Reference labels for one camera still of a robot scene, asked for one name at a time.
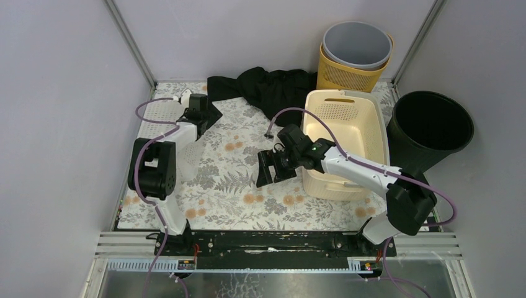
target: black garment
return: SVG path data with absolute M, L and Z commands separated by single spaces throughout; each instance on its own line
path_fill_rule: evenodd
M 268 72 L 261 67 L 245 71 L 237 79 L 222 76 L 208 78 L 208 98 L 223 101 L 244 97 L 271 119 L 286 107 L 305 107 L 307 94 L 316 89 L 316 73 L 304 70 L 275 70 Z M 300 126 L 302 113 L 288 111 L 276 119 L 279 126 Z

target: floral tablecloth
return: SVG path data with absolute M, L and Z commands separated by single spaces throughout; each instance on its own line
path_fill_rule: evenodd
M 179 97 L 187 89 L 207 93 L 206 83 L 160 83 L 154 98 Z M 372 94 L 387 124 L 394 105 L 387 83 L 379 82 Z M 263 137 L 269 120 L 243 98 L 214 105 L 223 117 L 203 136 L 205 150 L 197 177 L 183 182 L 175 195 L 193 229 L 353 231 L 385 210 L 384 200 L 375 194 L 359 202 L 310 197 L 303 191 L 299 169 L 296 178 L 256 188 L 257 152 L 272 148 Z M 153 208 L 128 189 L 117 228 L 159 227 Z

